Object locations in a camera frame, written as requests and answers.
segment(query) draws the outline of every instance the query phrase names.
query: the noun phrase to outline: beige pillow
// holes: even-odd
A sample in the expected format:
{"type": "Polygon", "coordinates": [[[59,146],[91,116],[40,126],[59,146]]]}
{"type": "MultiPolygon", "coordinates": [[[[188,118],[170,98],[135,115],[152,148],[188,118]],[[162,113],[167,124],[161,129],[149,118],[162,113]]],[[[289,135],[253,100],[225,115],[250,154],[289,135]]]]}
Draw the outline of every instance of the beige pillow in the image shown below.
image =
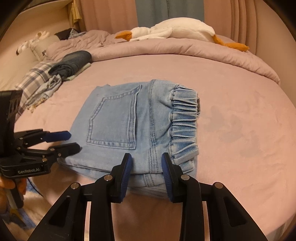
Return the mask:
{"type": "Polygon", "coordinates": [[[38,63],[30,48],[8,60],[0,66],[0,91],[14,89],[21,83],[25,74],[38,63]]]}
{"type": "Polygon", "coordinates": [[[39,61],[43,61],[46,57],[45,51],[47,47],[55,42],[60,41],[56,35],[49,36],[39,42],[33,43],[30,48],[39,61]]]}

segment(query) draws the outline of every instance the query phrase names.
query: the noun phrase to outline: light blue jeans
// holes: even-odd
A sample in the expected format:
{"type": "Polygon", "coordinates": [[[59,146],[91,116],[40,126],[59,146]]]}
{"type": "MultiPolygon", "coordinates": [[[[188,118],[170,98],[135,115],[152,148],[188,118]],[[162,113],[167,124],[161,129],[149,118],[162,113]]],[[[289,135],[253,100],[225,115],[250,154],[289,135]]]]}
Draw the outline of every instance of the light blue jeans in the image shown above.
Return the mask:
{"type": "Polygon", "coordinates": [[[168,152],[183,172],[196,174],[196,91],[164,80],[96,87],[85,101],[72,127],[82,150],[60,163],[76,172],[100,178],[133,157],[131,191],[166,196],[161,155],[168,152]]]}

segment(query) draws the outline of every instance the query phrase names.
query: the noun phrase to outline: wall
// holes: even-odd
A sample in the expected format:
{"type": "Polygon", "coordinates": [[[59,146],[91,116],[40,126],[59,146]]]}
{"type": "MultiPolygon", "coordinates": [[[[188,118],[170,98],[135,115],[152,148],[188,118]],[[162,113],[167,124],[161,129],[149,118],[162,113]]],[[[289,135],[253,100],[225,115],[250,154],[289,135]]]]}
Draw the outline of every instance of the wall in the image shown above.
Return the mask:
{"type": "Polygon", "coordinates": [[[263,1],[255,0],[256,55],[281,79],[281,88],[296,106],[296,42],[280,17],[263,1]]]}
{"type": "Polygon", "coordinates": [[[38,31],[49,31],[55,34],[70,28],[67,3],[61,1],[57,5],[46,5],[35,10],[29,9],[21,13],[11,24],[0,42],[0,65],[7,59],[16,56],[17,47],[24,41],[33,38],[38,31]]]}

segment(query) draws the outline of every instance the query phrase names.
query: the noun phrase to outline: white stuffed animal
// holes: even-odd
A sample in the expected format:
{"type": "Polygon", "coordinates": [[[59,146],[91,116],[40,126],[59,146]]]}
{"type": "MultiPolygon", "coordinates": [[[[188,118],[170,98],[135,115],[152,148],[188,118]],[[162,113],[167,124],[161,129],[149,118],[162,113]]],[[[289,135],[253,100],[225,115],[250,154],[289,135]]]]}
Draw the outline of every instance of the white stuffed animal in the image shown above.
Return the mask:
{"type": "Polygon", "coordinates": [[[139,41],[145,39],[197,39],[247,51],[249,47],[240,43],[224,43],[217,37],[214,29],[204,22],[194,18],[171,18],[162,21],[151,28],[137,27],[131,31],[122,31],[115,38],[127,41],[139,41]]]}

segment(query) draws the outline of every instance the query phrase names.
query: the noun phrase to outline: black cable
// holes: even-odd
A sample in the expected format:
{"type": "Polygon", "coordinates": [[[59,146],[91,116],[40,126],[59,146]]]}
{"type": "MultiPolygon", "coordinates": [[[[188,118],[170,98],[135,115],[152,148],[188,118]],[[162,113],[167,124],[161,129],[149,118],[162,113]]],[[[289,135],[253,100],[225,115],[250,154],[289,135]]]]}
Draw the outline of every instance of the black cable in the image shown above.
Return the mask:
{"type": "Polygon", "coordinates": [[[40,195],[43,197],[43,195],[34,187],[34,185],[31,183],[31,180],[27,177],[29,183],[31,184],[32,188],[40,195]]]}

